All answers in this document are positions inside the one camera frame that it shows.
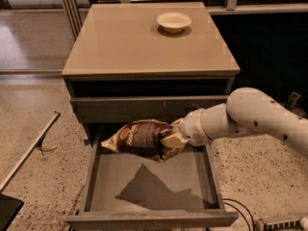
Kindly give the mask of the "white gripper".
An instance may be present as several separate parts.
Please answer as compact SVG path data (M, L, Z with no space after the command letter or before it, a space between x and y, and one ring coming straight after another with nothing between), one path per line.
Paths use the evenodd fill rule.
M192 146L206 145L210 142L204 132L201 121L204 109L198 109L188 113L184 118L178 118L171 123L171 134L163 139L161 143L168 148L184 148L187 143Z

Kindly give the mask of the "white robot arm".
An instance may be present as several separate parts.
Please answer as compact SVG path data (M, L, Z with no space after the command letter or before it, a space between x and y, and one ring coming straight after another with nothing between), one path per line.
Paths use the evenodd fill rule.
M172 123L161 139L169 148L202 146L220 138L270 135L308 158L308 119L288 111L254 88L239 88L219 105L197 109Z

